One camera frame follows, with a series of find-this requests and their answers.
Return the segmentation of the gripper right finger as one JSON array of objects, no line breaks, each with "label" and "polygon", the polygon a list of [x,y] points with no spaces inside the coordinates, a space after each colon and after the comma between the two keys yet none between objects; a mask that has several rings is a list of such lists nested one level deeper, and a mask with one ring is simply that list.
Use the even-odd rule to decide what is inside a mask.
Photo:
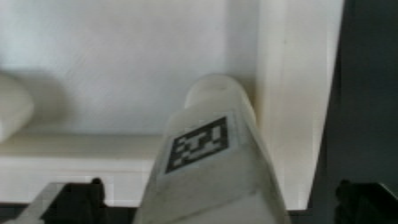
[{"label": "gripper right finger", "polygon": [[398,224],[398,195],[382,183],[339,182],[334,224]]}]

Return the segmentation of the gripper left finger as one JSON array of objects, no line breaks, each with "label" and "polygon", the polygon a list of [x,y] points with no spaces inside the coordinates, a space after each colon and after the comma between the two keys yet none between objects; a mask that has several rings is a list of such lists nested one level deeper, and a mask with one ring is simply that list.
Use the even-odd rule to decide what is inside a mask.
[{"label": "gripper left finger", "polygon": [[108,224],[101,179],[87,183],[50,183],[14,224]]}]

